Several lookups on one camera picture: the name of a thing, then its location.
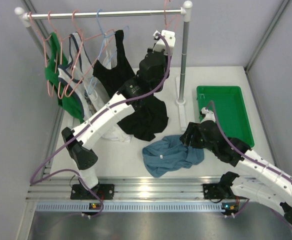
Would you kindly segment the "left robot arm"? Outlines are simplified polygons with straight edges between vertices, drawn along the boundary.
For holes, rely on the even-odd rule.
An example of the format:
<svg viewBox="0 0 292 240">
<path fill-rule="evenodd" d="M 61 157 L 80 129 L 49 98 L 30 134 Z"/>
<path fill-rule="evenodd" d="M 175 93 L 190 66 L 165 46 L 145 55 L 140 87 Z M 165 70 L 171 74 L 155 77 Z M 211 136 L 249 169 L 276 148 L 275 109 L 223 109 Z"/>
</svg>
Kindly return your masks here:
<svg viewBox="0 0 292 240">
<path fill-rule="evenodd" d="M 89 199 L 99 194 L 99 180 L 95 171 L 98 156 L 93 146 L 108 130 L 124 118 L 139 112 L 156 92 L 162 90 L 169 77 L 173 48 L 169 45 L 153 48 L 140 67 L 138 76 L 127 80 L 113 97 L 79 126 L 66 127 L 61 135 L 64 147 L 75 162 L 75 174 L 82 186 L 81 192 Z"/>
</svg>

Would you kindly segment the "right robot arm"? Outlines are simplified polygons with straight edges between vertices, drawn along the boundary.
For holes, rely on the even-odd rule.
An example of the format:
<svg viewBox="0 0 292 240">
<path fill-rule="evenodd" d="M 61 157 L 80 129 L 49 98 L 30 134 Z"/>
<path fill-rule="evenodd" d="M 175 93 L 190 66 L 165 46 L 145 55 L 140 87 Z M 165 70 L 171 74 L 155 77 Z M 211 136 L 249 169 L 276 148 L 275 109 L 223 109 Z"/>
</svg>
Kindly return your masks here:
<svg viewBox="0 0 292 240">
<path fill-rule="evenodd" d="M 232 177 L 219 185 L 224 198 L 234 195 L 252 199 L 284 216 L 292 225 L 292 176 L 259 156 L 248 144 L 221 133 L 218 125 L 207 120 L 189 122 L 180 141 L 188 147 L 206 149 L 234 169 Z"/>
</svg>

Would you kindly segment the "blue tank top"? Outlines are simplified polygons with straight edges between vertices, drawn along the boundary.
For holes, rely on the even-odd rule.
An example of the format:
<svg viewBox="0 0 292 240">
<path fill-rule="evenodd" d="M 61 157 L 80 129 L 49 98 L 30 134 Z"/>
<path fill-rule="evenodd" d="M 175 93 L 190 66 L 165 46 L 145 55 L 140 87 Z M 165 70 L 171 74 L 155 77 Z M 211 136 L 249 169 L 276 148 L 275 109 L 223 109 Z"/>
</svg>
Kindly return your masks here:
<svg viewBox="0 0 292 240">
<path fill-rule="evenodd" d="M 190 169 L 203 162 L 204 150 L 183 145 L 180 137 L 165 136 L 142 149 L 144 166 L 152 177 L 160 178 L 168 172 Z"/>
</svg>

